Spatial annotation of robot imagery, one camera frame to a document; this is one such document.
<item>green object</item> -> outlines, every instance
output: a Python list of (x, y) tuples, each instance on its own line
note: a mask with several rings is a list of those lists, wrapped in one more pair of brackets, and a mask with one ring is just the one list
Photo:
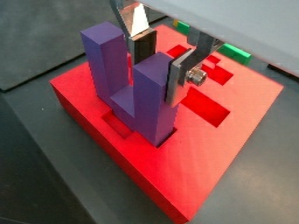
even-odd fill
[(251, 54), (237, 48), (234, 45), (224, 44), (219, 50), (219, 53), (235, 60), (239, 64), (247, 66), (251, 61)]
[(178, 22), (176, 31), (188, 35), (191, 27), (182, 21)]

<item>purple block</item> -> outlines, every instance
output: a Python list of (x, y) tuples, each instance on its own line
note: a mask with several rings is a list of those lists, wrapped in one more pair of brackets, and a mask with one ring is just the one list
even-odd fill
[(164, 102), (171, 60), (159, 52), (134, 67), (135, 130), (155, 146), (171, 135), (178, 112)]
[(106, 22), (88, 28), (80, 36), (98, 96), (112, 107), (110, 97), (128, 85), (124, 33)]
[(112, 109), (118, 119), (131, 130), (135, 130), (134, 87), (130, 85), (124, 87), (111, 96), (111, 99), (114, 101)]

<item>red base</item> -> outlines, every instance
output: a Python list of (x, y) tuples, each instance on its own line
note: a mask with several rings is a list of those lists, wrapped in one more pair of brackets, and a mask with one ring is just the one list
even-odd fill
[[(166, 27), (158, 33), (163, 52), (186, 39)], [(167, 47), (162, 36), (175, 40)], [(231, 59), (214, 55), (218, 66), (234, 75), (224, 85), (208, 79), (190, 92), (179, 108), (176, 131), (159, 149), (127, 128), (96, 97), (88, 63), (51, 81), (62, 106), (176, 223), (196, 214), (283, 89)]]

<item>red block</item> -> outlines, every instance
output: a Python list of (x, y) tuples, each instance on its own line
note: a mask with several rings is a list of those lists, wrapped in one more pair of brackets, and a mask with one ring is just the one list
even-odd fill
[[(180, 33), (166, 26), (156, 30), (158, 50), (188, 47)], [(223, 85), (207, 79), (191, 89), (186, 101), (192, 103), (180, 105), (175, 132), (159, 148), (124, 126), (98, 98), (88, 63), (51, 81), (62, 106), (176, 223), (199, 211), (283, 89), (219, 53), (215, 60), (234, 75)]]

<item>black table surface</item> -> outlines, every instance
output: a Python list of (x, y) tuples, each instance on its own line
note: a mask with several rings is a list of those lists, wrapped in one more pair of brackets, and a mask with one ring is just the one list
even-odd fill
[[(96, 223), (172, 223), (52, 92), (50, 80), (84, 61), (75, 59), (2, 97)], [(285, 90), (191, 223), (298, 223), (299, 83), (259, 59), (250, 67)]]

